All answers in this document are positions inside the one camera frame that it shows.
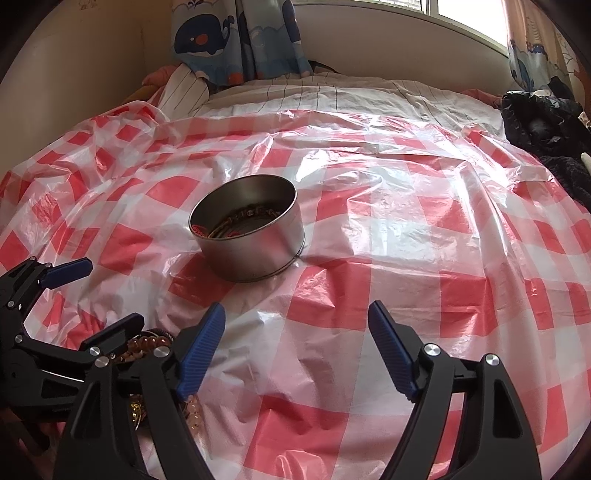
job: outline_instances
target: blue finger pad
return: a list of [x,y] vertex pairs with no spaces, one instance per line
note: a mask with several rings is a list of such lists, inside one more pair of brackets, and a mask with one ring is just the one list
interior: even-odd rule
[[369,306],[368,326],[396,390],[409,400],[415,400],[419,389],[413,376],[413,361],[387,316],[375,302]]
[[73,262],[65,263],[57,267],[50,268],[47,270],[45,277],[41,279],[42,288],[54,288],[61,287],[67,283],[80,280],[81,278],[88,277],[92,272],[92,262],[88,258],[81,258]]
[[184,401],[187,401],[189,395],[197,393],[201,386],[226,328],[226,312],[217,304],[201,321],[204,322],[203,327],[180,364],[177,394]]

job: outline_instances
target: plastic sheet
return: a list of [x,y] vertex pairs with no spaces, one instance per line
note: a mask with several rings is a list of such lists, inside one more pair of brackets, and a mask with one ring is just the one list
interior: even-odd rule
[[[306,247],[277,277],[231,284],[187,219],[256,172],[297,186]],[[0,194],[2,271],[31,254],[95,263],[44,293],[27,320],[37,339],[75,348],[132,312],[176,333],[223,303],[199,391],[216,478],[379,478],[412,405],[367,331],[376,299],[451,355],[501,356],[545,478],[589,422],[590,216],[533,157],[477,127],[310,111],[168,122],[134,102],[16,167]],[[454,398],[434,477],[460,408]]]

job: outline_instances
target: wall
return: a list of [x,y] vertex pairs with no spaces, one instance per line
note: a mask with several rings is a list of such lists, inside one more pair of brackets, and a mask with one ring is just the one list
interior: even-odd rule
[[418,80],[457,92],[505,93],[514,84],[505,55],[425,15],[347,0],[297,5],[296,13],[306,56],[346,75]]
[[0,85],[2,173],[139,86],[136,17],[127,0],[64,0],[45,18]]
[[[308,57],[341,73],[502,93],[506,57],[457,31],[381,4],[296,5]],[[0,85],[0,174],[79,121],[113,108],[172,61],[171,0],[63,0]]]

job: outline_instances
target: whale print curtain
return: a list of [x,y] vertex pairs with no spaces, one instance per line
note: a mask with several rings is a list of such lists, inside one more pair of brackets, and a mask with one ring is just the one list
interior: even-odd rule
[[308,76],[295,14],[291,0],[175,0],[174,54],[217,86]]
[[509,27],[509,64],[515,81],[526,91],[546,89],[558,77],[587,114],[591,79],[552,20],[530,0],[505,0]]

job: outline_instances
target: window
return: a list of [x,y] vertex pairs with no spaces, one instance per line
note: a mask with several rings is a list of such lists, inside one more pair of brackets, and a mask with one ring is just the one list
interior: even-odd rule
[[504,0],[438,0],[438,14],[507,45]]
[[497,43],[497,48],[507,45],[507,25],[505,20],[505,0],[370,0],[381,4],[406,7],[422,11],[473,34],[486,37]]

